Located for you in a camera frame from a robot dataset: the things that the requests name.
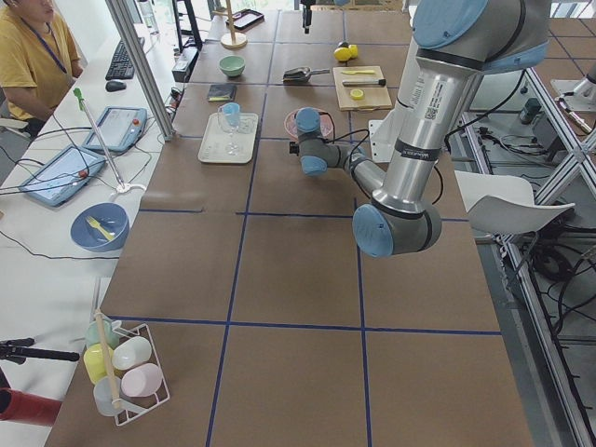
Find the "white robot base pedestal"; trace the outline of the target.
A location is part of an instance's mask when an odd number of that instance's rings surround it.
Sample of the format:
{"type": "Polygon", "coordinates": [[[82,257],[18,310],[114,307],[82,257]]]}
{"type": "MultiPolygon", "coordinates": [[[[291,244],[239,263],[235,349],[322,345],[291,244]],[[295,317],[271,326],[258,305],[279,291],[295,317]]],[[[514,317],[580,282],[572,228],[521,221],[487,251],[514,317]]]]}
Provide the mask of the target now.
{"type": "Polygon", "coordinates": [[[398,131],[393,119],[387,116],[383,120],[369,121],[372,160],[378,163],[388,163],[395,151],[398,131]]]}

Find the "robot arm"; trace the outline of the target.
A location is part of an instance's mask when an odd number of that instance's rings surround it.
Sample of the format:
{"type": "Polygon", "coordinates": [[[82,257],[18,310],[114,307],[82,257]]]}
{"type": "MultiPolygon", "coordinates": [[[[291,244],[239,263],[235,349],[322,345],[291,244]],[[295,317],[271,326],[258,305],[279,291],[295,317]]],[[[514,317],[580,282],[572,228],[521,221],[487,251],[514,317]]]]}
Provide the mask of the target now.
{"type": "Polygon", "coordinates": [[[361,251],[388,257],[424,251],[439,239],[440,215],[423,194],[461,101],[473,89],[470,79],[540,63],[549,17],[548,1],[420,2],[400,85],[408,97],[385,120],[395,139],[387,169],[356,147],[326,142],[318,112],[299,110],[293,151],[304,174],[342,169],[370,197],[352,220],[361,251]]]}

